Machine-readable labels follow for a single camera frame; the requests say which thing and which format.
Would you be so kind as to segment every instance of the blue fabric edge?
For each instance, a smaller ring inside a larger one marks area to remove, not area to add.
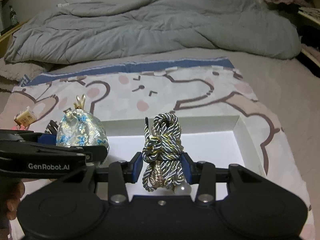
[[[149,62],[127,62],[116,65],[104,65],[85,69],[79,72],[65,74],[48,74],[42,73],[26,86],[35,86],[42,83],[51,82],[60,78],[70,78],[84,75],[101,75],[110,73],[136,73],[144,71],[159,71],[170,67],[195,67],[206,65],[218,65],[222,67],[234,68],[233,64],[226,57],[212,59],[179,59],[179,60],[163,60]]]

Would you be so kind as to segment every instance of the human hand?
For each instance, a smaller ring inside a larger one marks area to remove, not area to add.
[[[14,220],[17,217],[17,208],[20,203],[20,198],[25,193],[25,187],[23,182],[21,181],[16,185],[16,187],[13,189],[11,192],[9,199],[7,200],[7,207],[8,207],[8,212],[7,212],[7,218],[9,220]]]
[[[17,217],[17,208],[20,203],[20,198],[25,193],[25,187],[23,182],[21,181],[16,185],[16,187],[9,194],[9,197],[6,201],[8,212],[6,214],[9,220],[14,220]],[[8,240],[8,229],[0,229],[0,240]]]

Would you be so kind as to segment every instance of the gold ribbon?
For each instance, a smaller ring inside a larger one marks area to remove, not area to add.
[[[77,96],[77,103],[74,103],[75,109],[84,110],[84,103],[85,103],[85,94],[82,95],[81,99],[79,96]]]

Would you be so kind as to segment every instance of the white box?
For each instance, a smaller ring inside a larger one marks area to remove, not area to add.
[[[194,162],[207,161],[217,168],[228,168],[231,163],[238,163],[251,171],[266,177],[258,152],[256,151],[247,127],[240,116],[204,116],[179,117],[182,128],[181,142],[184,151]],[[103,167],[110,163],[129,161],[136,152],[141,152],[144,139],[145,120],[119,120],[103,122],[110,144],[110,152]],[[129,198],[133,195],[172,195],[172,191],[159,188],[147,192],[142,186],[142,176],[147,167],[144,163],[138,182],[126,184]],[[191,197],[194,199],[198,185],[192,185]],[[107,198],[107,184],[100,183],[97,194]],[[225,183],[217,183],[216,199],[227,196]]]

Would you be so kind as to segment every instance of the twisted cord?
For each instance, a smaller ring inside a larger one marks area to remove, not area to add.
[[[173,189],[184,181],[180,156],[181,127],[174,114],[159,114],[154,118],[150,137],[148,118],[144,128],[145,146],[142,158],[149,163],[143,174],[143,187],[152,192],[158,187]]]

